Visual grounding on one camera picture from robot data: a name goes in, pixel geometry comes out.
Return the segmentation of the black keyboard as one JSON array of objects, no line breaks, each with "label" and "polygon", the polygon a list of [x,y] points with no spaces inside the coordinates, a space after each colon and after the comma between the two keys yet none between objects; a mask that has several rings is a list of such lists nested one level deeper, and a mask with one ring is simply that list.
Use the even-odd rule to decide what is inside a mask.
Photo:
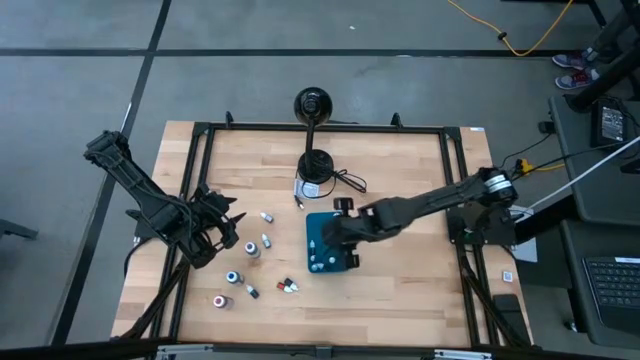
[{"label": "black keyboard", "polygon": [[582,263],[600,322],[640,335],[640,257],[587,257]]}]

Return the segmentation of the black chair foot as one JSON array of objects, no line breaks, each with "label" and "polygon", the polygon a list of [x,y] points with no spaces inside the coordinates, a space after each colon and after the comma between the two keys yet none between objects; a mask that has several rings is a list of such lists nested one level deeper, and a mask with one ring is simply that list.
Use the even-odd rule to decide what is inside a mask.
[{"label": "black chair foot", "polygon": [[38,231],[8,220],[0,219],[0,239],[5,235],[15,235],[25,239],[33,240],[37,237]]}]

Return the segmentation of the black power adapter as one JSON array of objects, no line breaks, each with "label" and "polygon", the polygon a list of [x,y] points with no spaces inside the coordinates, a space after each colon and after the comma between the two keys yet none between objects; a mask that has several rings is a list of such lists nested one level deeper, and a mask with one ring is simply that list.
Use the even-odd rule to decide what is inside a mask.
[{"label": "black power adapter", "polygon": [[599,99],[591,111],[591,146],[619,145],[627,139],[627,118],[620,103]]}]

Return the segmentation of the black gooseneck desk lamp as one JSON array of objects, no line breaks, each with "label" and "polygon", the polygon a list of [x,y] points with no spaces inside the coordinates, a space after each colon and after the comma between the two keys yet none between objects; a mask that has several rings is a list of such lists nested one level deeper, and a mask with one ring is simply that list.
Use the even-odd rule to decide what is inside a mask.
[{"label": "black gooseneck desk lamp", "polygon": [[297,173],[303,181],[322,184],[328,181],[334,172],[331,155],[314,148],[315,130],[329,121],[332,111],[331,97],[318,87],[305,88],[294,99],[296,118],[306,126],[305,150],[297,164]]}]

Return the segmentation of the black desk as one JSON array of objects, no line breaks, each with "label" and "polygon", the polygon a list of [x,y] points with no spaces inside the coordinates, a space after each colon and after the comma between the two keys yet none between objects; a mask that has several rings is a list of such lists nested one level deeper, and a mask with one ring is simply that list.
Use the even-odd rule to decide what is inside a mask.
[{"label": "black desk", "polygon": [[[565,160],[566,171],[574,179],[610,154],[590,146],[591,113],[572,110],[562,96],[548,100],[551,118]],[[630,151],[598,165],[597,169],[571,186],[578,214],[585,222],[640,226],[640,174],[625,174],[621,168],[632,161]]]},{"label": "black desk", "polygon": [[582,263],[587,257],[640,257],[640,228],[565,220],[560,231],[572,282],[569,296],[577,330],[597,345],[640,350],[640,335],[608,328],[600,322]]}]

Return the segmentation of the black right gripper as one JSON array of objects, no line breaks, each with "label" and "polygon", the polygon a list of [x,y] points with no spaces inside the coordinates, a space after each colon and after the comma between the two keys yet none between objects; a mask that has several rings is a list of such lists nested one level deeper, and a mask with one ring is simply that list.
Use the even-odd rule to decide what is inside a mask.
[{"label": "black right gripper", "polygon": [[[378,242],[394,237],[406,227],[406,214],[402,207],[406,199],[402,197],[383,198],[358,209],[355,217],[349,215],[354,209],[351,197],[336,197],[333,207],[340,211],[322,229],[324,243],[330,246],[353,245],[361,241]],[[344,267],[354,269],[360,266],[360,257],[352,251],[344,255]]]}]

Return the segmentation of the black rectangular pad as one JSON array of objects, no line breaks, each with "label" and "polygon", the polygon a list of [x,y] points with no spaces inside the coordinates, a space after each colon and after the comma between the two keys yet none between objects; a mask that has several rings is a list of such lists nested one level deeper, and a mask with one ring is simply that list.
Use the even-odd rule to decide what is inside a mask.
[{"label": "black rectangular pad", "polygon": [[498,325],[505,341],[511,346],[530,346],[531,340],[518,297],[514,294],[494,295],[493,302],[501,316]]}]

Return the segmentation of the person's shoe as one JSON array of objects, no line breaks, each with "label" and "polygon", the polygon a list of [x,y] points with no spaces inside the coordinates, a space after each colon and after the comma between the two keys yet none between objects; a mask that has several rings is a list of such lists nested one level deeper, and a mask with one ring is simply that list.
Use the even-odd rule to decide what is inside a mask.
[{"label": "person's shoe", "polygon": [[587,53],[585,51],[557,54],[551,57],[551,61],[561,68],[584,70],[589,65],[586,55]]},{"label": "person's shoe", "polygon": [[580,70],[572,75],[556,77],[555,85],[562,90],[576,90],[593,84],[600,78],[596,69]]}]

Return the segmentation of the black aluminium table frame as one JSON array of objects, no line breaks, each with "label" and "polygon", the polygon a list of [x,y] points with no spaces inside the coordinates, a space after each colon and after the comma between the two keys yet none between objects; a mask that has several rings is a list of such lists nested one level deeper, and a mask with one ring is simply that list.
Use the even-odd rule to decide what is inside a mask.
[{"label": "black aluminium table frame", "polygon": [[[236,197],[233,214],[246,212],[241,243],[272,246],[249,257],[242,244],[219,253],[189,273],[178,327],[181,341],[332,346],[466,347],[470,343],[462,282],[446,218],[437,213],[415,221],[400,235],[358,246],[361,264],[340,274],[312,274],[307,267],[306,216],[332,209],[336,197],[357,205],[392,196],[411,197],[458,180],[491,162],[485,132],[464,128],[458,138],[442,133],[389,129],[346,132],[321,128],[318,148],[338,168],[362,177],[365,193],[326,183],[323,198],[296,203],[293,176],[304,149],[303,131],[236,124],[213,138],[208,185]],[[260,216],[270,214],[268,223]],[[229,271],[244,277],[231,285]],[[277,288],[290,278],[299,288]],[[246,286],[260,294],[252,298]],[[213,300],[225,295],[231,309]]]}]

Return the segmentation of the person's leg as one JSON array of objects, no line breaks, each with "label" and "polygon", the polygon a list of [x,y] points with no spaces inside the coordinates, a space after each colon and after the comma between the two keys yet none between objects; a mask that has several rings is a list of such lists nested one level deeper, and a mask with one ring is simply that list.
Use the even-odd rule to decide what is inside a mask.
[{"label": "person's leg", "polygon": [[621,10],[614,19],[601,30],[592,45],[583,52],[583,57],[588,62],[593,62],[606,46],[612,44],[617,37],[630,26],[629,15],[625,10]]}]

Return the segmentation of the teal plastic bin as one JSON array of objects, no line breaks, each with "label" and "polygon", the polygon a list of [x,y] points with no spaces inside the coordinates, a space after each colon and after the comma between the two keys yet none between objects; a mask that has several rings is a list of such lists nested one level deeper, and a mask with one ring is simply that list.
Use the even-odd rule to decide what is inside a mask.
[{"label": "teal plastic bin", "polygon": [[[307,267],[311,272],[311,265],[317,264],[318,271],[311,272],[312,274],[321,273],[339,273],[346,272],[350,269],[344,267],[344,255],[347,251],[354,253],[354,245],[336,245],[330,246],[324,243],[322,235],[323,226],[330,222],[334,217],[340,217],[342,213],[340,211],[334,212],[316,212],[310,213],[306,216],[306,247],[307,247]],[[315,242],[315,250],[311,251],[309,248],[309,242],[313,240]],[[316,255],[315,262],[309,260],[311,255]],[[328,262],[329,257],[334,257],[336,262],[330,264]]]}]

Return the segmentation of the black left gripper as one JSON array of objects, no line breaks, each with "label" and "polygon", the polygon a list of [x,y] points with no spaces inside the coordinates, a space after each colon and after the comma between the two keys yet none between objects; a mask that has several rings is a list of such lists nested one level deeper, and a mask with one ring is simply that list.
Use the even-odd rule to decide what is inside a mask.
[{"label": "black left gripper", "polygon": [[191,210],[190,251],[221,251],[231,249],[239,240],[237,224],[246,212],[230,216],[227,212],[236,202],[235,197],[226,197],[209,188],[206,183],[197,186],[189,199]]}]

